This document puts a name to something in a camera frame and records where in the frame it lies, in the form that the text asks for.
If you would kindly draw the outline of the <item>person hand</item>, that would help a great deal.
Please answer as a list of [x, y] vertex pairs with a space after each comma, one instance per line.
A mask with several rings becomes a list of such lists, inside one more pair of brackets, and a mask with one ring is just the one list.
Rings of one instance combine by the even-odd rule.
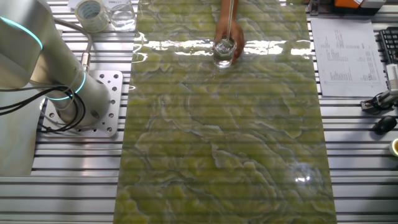
[[[215, 42], [218, 42], [222, 39], [222, 37], [226, 34], [228, 30], [228, 17], [220, 17], [216, 26], [216, 34], [215, 34]], [[231, 29], [230, 29], [230, 37], [234, 40], [236, 44], [236, 49], [234, 51], [233, 61], [236, 61], [241, 55], [245, 41], [244, 41], [244, 33], [241, 26], [233, 19], [231, 21]]]

